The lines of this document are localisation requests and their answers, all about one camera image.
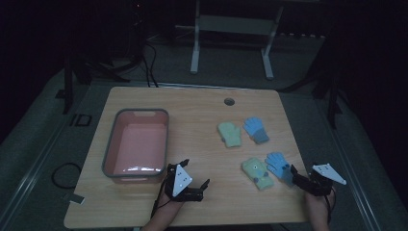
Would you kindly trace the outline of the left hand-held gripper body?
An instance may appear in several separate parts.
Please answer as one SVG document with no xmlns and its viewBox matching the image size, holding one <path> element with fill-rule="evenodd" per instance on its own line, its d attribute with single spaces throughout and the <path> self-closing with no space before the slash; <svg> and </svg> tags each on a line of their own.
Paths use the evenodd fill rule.
<svg viewBox="0 0 408 231">
<path fill-rule="evenodd" d="M 190 188 L 192 178 L 179 164 L 167 166 L 165 194 L 173 201 L 201 201 L 204 191 L 199 188 Z"/>
</svg>

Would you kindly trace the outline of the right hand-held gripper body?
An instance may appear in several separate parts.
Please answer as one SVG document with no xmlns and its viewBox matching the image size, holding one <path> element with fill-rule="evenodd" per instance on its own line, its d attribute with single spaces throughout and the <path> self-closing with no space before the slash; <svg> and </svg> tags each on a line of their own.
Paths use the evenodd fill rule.
<svg viewBox="0 0 408 231">
<path fill-rule="evenodd" d="M 346 184 L 346 180 L 330 164 L 313 165 L 302 189 L 314 196 L 325 196 L 331 193 L 334 182 Z"/>
</svg>

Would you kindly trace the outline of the plain blue glove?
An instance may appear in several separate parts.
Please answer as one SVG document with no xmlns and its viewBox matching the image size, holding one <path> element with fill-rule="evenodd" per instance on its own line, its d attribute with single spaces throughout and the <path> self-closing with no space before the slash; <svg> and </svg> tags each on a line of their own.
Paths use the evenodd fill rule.
<svg viewBox="0 0 408 231">
<path fill-rule="evenodd" d="M 284 158 L 281 152 L 271 152 L 265 158 L 267 169 L 273 173 L 279 180 L 287 184 L 289 187 L 293 186 L 293 174 L 291 173 L 291 166 Z"/>
</svg>

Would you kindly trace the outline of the green glove with face print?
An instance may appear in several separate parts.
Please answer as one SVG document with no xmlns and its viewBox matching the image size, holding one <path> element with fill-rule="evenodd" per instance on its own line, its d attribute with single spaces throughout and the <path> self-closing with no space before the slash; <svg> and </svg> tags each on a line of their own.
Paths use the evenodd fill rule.
<svg viewBox="0 0 408 231">
<path fill-rule="evenodd" d="M 242 170 L 259 191 L 274 186 L 274 181 L 269 176 L 266 165 L 258 158 L 249 158 L 242 162 Z"/>
</svg>

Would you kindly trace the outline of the pink basin with grey rim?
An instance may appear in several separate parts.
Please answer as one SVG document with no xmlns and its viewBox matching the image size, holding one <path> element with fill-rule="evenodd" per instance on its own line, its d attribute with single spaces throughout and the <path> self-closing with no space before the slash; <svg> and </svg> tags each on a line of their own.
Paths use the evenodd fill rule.
<svg viewBox="0 0 408 231">
<path fill-rule="evenodd" d="M 169 114 L 164 109 L 123 109 L 114 124 L 102 172 L 117 184 L 158 183 L 166 171 Z"/>
</svg>

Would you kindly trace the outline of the plain green glove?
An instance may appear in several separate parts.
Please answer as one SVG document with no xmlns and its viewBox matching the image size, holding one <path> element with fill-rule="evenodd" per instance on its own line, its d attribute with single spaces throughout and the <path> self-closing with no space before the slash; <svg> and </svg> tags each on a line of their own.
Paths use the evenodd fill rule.
<svg viewBox="0 0 408 231">
<path fill-rule="evenodd" d="M 217 129 L 226 147 L 237 147 L 242 144 L 241 128 L 234 123 L 221 122 Z"/>
</svg>

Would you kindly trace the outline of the blue glove with grey cuff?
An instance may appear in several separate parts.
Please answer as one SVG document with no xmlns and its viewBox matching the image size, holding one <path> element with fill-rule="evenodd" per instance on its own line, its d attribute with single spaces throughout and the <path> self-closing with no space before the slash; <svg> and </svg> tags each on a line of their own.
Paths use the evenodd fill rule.
<svg viewBox="0 0 408 231">
<path fill-rule="evenodd" d="M 247 118 L 242 128 L 246 131 L 248 136 L 257 144 L 269 141 L 268 134 L 264 128 L 263 122 L 258 117 Z"/>
</svg>

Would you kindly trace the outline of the person's right hand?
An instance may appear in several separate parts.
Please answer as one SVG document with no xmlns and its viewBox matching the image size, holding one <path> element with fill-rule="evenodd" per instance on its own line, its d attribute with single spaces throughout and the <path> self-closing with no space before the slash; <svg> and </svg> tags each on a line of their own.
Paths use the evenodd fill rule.
<svg viewBox="0 0 408 231">
<path fill-rule="evenodd" d="M 305 193 L 306 210 L 309 214 L 326 214 L 331 212 L 333 205 L 333 193 L 324 196 L 314 196 L 308 192 Z"/>
</svg>

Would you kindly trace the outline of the person's left hand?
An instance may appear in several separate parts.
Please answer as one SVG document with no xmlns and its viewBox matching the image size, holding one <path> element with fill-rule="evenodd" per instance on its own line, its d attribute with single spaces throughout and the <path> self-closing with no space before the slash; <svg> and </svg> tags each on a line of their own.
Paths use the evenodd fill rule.
<svg viewBox="0 0 408 231">
<path fill-rule="evenodd" d="M 166 213 L 178 213 L 183 205 L 183 202 L 173 201 L 164 192 L 162 192 L 158 199 L 157 210 L 165 211 Z"/>
</svg>

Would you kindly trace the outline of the black metal stand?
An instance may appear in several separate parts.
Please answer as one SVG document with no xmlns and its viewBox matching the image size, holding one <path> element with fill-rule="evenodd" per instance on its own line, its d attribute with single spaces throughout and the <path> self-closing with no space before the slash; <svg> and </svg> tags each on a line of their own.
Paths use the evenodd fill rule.
<svg viewBox="0 0 408 231">
<path fill-rule="evenodd" d="M 315 56 L 312 64 L 301 80 L 288 87 L 279 89 L 279 92 L 292 92 L 312 82 L 316 82 L 312 90 L 314 99 L 323 99 L 328 96 L 327 121 L 332 129 L 336 129 L 336 114 L 342 110 L 337 103 L 342 72 L 344 70 L 343 54 L 336 40 L 326 37 Z"/>
</svg>

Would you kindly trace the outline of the grey tape piece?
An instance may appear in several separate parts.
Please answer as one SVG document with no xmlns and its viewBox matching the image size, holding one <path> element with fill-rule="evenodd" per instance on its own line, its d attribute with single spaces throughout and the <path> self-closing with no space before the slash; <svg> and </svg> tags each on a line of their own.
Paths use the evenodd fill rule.
<svg viewBox="0 0 408 231">
<path fill-rule="evenodd" d="M 68 197 L 68 200 L 70 202 L 72 202 L 72 203 L 82 205 L 84 203 L 84 201 L 85 201 L 85 198 L 83 196 L 81 196 L 81 195 L 73 193 Z"/>
</svg>

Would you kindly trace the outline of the black tripod stand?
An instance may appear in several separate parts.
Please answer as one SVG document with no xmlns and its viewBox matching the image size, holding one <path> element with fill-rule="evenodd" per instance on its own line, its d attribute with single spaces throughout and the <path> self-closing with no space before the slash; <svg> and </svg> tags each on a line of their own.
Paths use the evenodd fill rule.
<svg viewBox="0 0 408 231">
<path fill-rule="evenodd" d="M 89 85 L 91 81 L 91 77 L 88 74 L 89 68 L 96 70 L 108 79 L 128 82 L 127 79 L 116 74 L 121 67 L 109 69 L 84 54 L 80 54 L 77 57 L 66 57 L 64 59 L 64 88 L 59 90 L 56 95 L 57 98 L 64 100 L 64 115 L 70 111 L 73 104 L 73 75 L 77 76 L 79 82 Z"/>
</svg>

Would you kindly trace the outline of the white metal stand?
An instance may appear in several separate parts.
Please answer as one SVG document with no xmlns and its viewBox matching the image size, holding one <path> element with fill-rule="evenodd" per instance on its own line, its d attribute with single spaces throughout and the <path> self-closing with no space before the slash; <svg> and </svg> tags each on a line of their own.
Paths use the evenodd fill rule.
<svg viewBox="0 0 408 231">
<path fill-rule="evenodd" d="M 272 48 L 277 29 L 280 24 L 284 7 L 280 6 L 273 19 L 247 18 L 221 16 L 213 14 L 203 14 L 200 10 L 202 0 L 194 0 L 194 26 L 193 28 L 193 48 L 191 54 L 190 73 L 197 74 L 200 58 L 200 33 L 219 32 L 231 34 L 244 34 L 255 36 L 266 36 L 268 41 L 260 50 L 264 72 L 268 80 L 274 78 L 269 53 Z"/>
</svg>

